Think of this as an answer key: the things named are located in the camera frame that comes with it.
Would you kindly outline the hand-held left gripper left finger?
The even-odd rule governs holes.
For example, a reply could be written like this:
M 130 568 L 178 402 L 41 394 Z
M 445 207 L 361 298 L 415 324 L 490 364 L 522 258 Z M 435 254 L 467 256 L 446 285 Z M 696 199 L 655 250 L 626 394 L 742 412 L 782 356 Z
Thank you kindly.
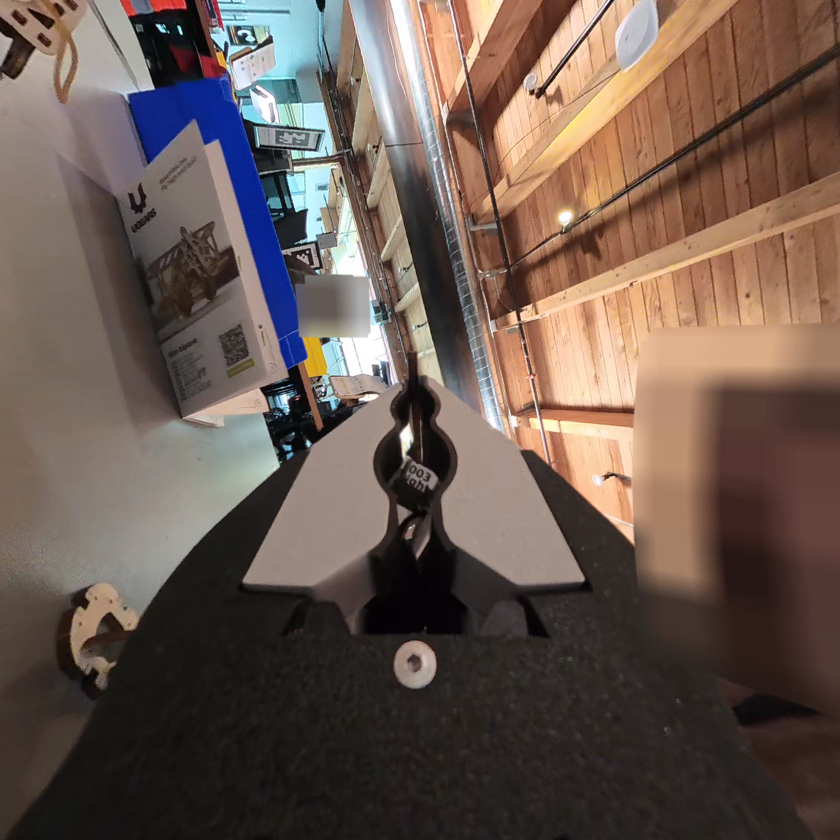
M 375 461 L 400 454 L 393 385 L 308 451 L 243 579 L 249 593 L 335 604 L 354 633 L 412 632 L 412 563 L 395 538 L 388 479 Z

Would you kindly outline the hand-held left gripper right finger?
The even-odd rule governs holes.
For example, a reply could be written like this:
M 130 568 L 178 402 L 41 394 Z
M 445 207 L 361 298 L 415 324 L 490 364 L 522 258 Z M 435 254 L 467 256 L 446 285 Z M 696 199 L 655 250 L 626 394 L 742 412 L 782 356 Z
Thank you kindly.
M 432 429 L 454 464 L 436 525 L 469 634 L 545 634 L 529 597 L 580 589 L 585 575 L 523 452 L 430 377 Z

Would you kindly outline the wooden model assembly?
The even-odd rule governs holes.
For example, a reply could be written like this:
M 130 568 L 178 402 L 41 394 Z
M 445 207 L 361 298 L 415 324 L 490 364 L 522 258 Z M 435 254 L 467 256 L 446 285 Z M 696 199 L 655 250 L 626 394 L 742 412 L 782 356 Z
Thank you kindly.
M 36 51 L 55 58 L 58 72 L 69 60 L 73 77 L 78 64 L 74 34 L 88 8 L 86 1 L 2 1 L 1 30 L 9 41 L 2 77 L 18 78 Z

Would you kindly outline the white model kit box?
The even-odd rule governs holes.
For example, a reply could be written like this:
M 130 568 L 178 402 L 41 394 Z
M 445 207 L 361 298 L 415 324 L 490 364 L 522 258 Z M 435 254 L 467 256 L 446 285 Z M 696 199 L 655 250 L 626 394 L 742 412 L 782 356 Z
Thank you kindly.
M 181 417 L 266 412 L 287 365 L 221 143 L 190 121 L 117 198 Z

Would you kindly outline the blue plastic bin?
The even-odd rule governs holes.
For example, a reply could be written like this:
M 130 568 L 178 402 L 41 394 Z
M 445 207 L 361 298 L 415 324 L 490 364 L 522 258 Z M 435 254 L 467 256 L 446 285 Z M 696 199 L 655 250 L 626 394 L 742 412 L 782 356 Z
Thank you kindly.
M 229 80 L 194 80 L 137 91 L 129 94 L 128 102 L 148 161 L 192 121 L 206 144 L 221 144 L 283 362 L 293 368 L 305 361 L 295 292 Z

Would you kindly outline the long hanging tag sign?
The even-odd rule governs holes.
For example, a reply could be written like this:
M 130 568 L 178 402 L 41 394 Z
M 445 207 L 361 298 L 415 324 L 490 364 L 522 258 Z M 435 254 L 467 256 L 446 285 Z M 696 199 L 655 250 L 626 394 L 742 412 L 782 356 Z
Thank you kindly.
M 326 131 L 276 124 L 253 124 L 255 145 L 273 151 L 319 152 Z

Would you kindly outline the white hanging board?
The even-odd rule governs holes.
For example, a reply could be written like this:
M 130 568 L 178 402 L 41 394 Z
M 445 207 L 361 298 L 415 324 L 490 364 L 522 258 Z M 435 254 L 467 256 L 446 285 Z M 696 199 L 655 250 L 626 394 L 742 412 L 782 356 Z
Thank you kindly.
M 276 67 L 275 41 L 269 36 L 256 47 L 246 47 L 226 58 L 234 91 L 246 91 Z

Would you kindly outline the white round ceiling device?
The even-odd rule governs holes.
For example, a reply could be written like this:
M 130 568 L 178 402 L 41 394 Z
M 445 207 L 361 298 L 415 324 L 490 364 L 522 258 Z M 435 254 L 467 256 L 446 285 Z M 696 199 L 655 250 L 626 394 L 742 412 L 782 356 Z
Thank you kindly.
M 619 24 L 615 34 L 616 60 L 627 71 L 648 53 L 659 31 L 656 1 L 639 1 Z

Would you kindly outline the tan rubber band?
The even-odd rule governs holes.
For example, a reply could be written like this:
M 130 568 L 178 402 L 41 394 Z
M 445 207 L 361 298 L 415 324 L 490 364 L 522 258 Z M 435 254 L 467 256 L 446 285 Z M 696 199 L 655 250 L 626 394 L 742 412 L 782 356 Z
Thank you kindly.
M 57 17 L 54 29 L 56 31 L 56 58 L 53 71 L 53 88 L 58 102 L 67 104 L 79 67 L 78 48 L 72 29 L 67 25 L 67 22 Z

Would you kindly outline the silver ceiling air duct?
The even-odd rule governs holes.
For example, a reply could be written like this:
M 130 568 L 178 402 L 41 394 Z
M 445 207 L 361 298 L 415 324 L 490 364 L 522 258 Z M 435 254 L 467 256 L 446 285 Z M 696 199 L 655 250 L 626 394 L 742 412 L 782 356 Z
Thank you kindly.
M 504 433 L 439 112 L 417 39 L 417 3 L 351 1 L 350 11 L 440 378 Z

